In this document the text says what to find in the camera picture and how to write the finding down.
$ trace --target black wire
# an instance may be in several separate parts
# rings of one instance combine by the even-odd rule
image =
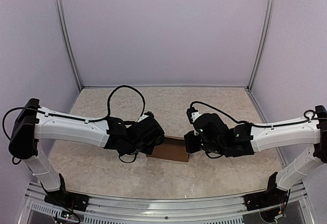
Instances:
[[[74,215],[76,218],[77,218],[77,222],[65,222],[65,224],[80,224],[81,223],[81,218],[76,214],[74,213],[73,210],[70,210],[69,208],[66,208],[62,205],[60,205],[57,201],[55,201],[52,197],[50,197],[54,202],[56,202],[61,208],[64,208],[66,211],[68,211],[71,215]]]
[[[110,110],[110,100],[111,100],[113,94],[114,94],[116,91],[118,91],[119,89],[121,89],[121,88],[129,88],[129,89],[135,91],[137,94],[140,95],[140,97],[142,98],[142,102],[143,102],[143,109],[142,109],[142,112],[141,112],[141,115],[140,115],[140,117],[142,117],[142,115],[143,115],[143,113],[144,113],[144,110],[145,110],[145,99],[144,99],[144,96],[143,96],[143,95],[142,95],[142,94],[141,94],[137,89],[135,89],[135,88],[132,87],[132,86],[129,86],[129,85],[121,85],[121,86],[116,87],[115,90],[113,90],[113,91],[110,93],[109,97],[108,97],[108,100],[107,100],[107,110],[108,110],[108,114],[107,114],[107,116],[105,116],[105,117],[103,117],[103,118],[99,118],[99,119],[89,120],[89,122],[100,122],[100,121],[103,121],[103,120],[107,119],[107,118],[110,116],[110,114],[111,114],[111,110]]]
[[[121,85],[121,86],[118,86],[118,87],[117,87],[115,90],[113,90],[112,93],[109,95],[108,100],[107,100],[107,109],[108,109],[108,115],[107,115],[107,116],[110,116],[110,113],[111,113],[111,111],[110,111],[110,100],[111,100],[113,94],[114,94],[116,91],[118,91],[119,89],[121,89],[121,88],[129,88],[129,89],[132,89],[133,91],[135,91],[137,94],[140,95],[140,97],[142,98],[142,102],[143,102],[143,109],[142,109],[142,112],[141,112],[141,115],[140,115],[140,117],[142,117],[142,115],[143,115],[143,113],[144,113],[144,110],[145,110],[145,99],[144,99],[144,96],[143,96],[143,95],[142,95],[142,94],[141,94],[137,89],[135,89],[134,87],[129,86],[129,85]]]
[[[202,105],[205,105],[213,110],[216,110],[217,112],[225,115],[226,117],[228,117],[229,119],[231,119],[233,122],[235,123],[245,123],[245,124],[250,124],[251,126],[253,127],[257,127],[257,128],[275,128],[275,127],[283,127],[283,126],[293,126],[293,125],[299,125],[301,123],[306,123],[306,122],[309,122],[310,120],[319,120],[319,119],[327,119],[327,118],[317,118],[317,117],[314,117],[316,115],[316,112],[314,110],[307,110],[304,112],[303,116],[306,118],[306,120],[302,120],[302,121],[297,121],[297,122],[290,122],[290,123],[281,123],[281,124],[278,124],[278,125],[270,125],[270,126],[262,126],[262,125],[256,125],[254,123],[251,123],[251,122],[248,122],[248,121],[245,121],[245,120],[241,120],[241,121],[238,121],[236,119],[234,119],[232,116],[230,116],[229,114],[225,113],[224,111],[218,109],[218,108],[215,108],[207,103],[204,103],[204,102],[199,102],[199,101],[194,101],[190,104],[190,108],[193,106],[193,104],[202,104]],[[313,113],[312,117],[308,117],[307,114],[311,112]]]
[[[12,162],[14,165],[19,165],[19,164],[21,163],[21,159],[18,160],[18,162],[15,162],[15,157],[12,157],[11,162]]]
[[[126,162],[126,161],[122,160],[122,158],[121,158],[120,155],[118,156],[118,158],[119,158],[119,160],[122,161],[123,163],[125,163],[125,164],[130,164],[130,163],[134,163],[134,162],[135,162],[135,160],[136,160],[136,158],[137,158],[137,154],[134,154],[134,159],[133,159],[132,161],[130,161],[130,162]]]
[[[228,117],[229,119],[231,119],[234,123],[238,123],[238,124],[240,124],[240,123],[249,123],[248,121],[245,121],[245,120],[238,121],[238,120],[234,119],[232,116],[230,116],[229,114],[225,113],[224,111],[222,111],[222,110],[220,110],[220,109],[218,109],[218,108],[215,108],[215,107],[213,107],[213,106],[211,106],[211,105],[209,105],[209,104],[207,104],[207,103],[204,103],[204,102],[194,101],[194,102],[192,102],[192,103],[190,104],[190,108],[191,108],[194,104],[202,104],[202,105],[205,105],[205,106],[207,106],[207,107],[209,107],[209,108],[211,108],[211,109],[213,109],[213,110],[216,110],[217,112],[219,112],[219,113],[225,115],[226,117]]]
[[[221,158],[223,155],[219,155],[219,156],[216,156],[216,157],[211,157],[209,154],[210,154],[211,152],[205,152],[205,154],[206,154],[206,156],[208,157],[208,158],[210,158],[210,159],[219,159],[219,158]]]
[[[6,128],[5,128],[5,120],[6,120],[6,117],[8,116],[8,114],[10,114],[11,112],[16,111],[16,110],[29,110],[29,111],[34,111],[34,112],[45,114],[45,112],[43,112],[43,111],[39,111],[34,108],[26,108],[26,107],[17,107],[17,108],[12,108],[12,109],[8,110],[5,113],[4,118],[2,119],[2,129],[3,129],[6,137],[8,138],[8,140],[10,140],[10,136],[8,135]]]
[[[290,195],[291,195],[291,189],[288,190],[287,200],[286,200],[286,203],[285,203],[283,214],[285,214],[286,207],[287,207],[287,204],[288,204],[288,200],[290,199]]]

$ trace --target black joint housing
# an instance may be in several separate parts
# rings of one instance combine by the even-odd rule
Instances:
[[[192,116],[192,110],[188,110],[188,116]],[[229,129],[216,113],[204,113],[193,123],[194,132],[184,135],[186,151],[189,154],[204,150],[207,153],[215,153],[226,157],[239,157],[253,155],[251,145],[252,125],[238,125]]]
[[[90,197],[85,194],[66,191],[65,180],[61,174],[59,174],[59,178],[60,178],[59,190],[48,192],[43,188],[46,193],[44,201],[46,203],[57,205],[60,207],[65,207],[67,209],[79,210],[85,212]]]
[[[323,163],[327,163],[327,111],[322,105],[316,106],[316,114],[318,116],[318,129],[320,129],[320,143],[315,144],[314,157],[321,159]]]
[[[244,196],[244,202],[248,211],[267,208],[287,202],[287,191],[277,188],[277,172],[272,174],[268,180],[267,190],[257,193],[251,193]]]
[[[39,109],[39,99],[32,98],[26,108]],[[34,139],[36,111],[22,110],[15,120],[14,129],[9,143],[9,152],[18,159],[29,159],[33,155],[37,156],[37,143]]]
[[[151,155],[154,147],[164,142],[164,130],[152,113],[139,122],[114,117],[107,118],[107,122],[109,139],[104,149],[117,150],[120,156],[137,153]]]

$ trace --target white robotic arm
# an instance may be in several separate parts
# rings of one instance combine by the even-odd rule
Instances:
[[[240,124],[229,129],[217,114],[201,114],[192,104],[199,103],[224,114]],[[288,191],[314,169],[327,163],[327,111],[324,106],[308,110],[303,117],[276,123],[252,124],[237,121],[230,115],[202,102],[193,102],[187,110],[194,131],[184,138],[186,151],[203,150],[210,158],[253,155],[269,148],[309,144],[308,148],[286,168],[274,173],[267,190],[244,197],[248,210],[280,204],[288,199]]]
[[[164,141],[164,131],[151,112],[142,113],[137,122],[106,116],[89,118],[64,114],[39,106],[38,99],[30,99],[15,121],[9,151],[21,159],[41,182],[46,202],[85,211],[88,196],[67,192],[64,178],[51,166],[41,148],[41,139],[60,139],[88,143],[104,149],[117,150],[119,159],[128,154],[152,154],[155,146]]]

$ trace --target cardboard box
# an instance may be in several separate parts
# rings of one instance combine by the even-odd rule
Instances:
[[[184,138],[165,136],[163,144],[156,146],[147,157],[188,162],[190,154],[186,152]]]

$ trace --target floor panel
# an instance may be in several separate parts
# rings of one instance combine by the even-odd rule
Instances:
[[[138,88],[146,99],[146,111],[154,113],[166,135],[182,137],[192,130],[186,109],[192,101],[203,101],[237,120],[259,122],[242,88]],[[112,89],[83,89],[71,114],[103,117]],[[111,100],[111,116],[136,120],[142,101],[123,88]],[[196,105],[201,112],[213,112]],[[235,124],[223,117],[224,122]],[[131,156],[124,156],[128,161]],[[147,158],[139,154],[124,164],[116,151],[77,142],[57,141],[50,162],[60,172],[68,190],[106,196],[139,198],[194,198],[244,193],[266,188],[268,177],[281,168],[275,149],[240,158],[209,159],[204,152],[190,156],[189,163]]]

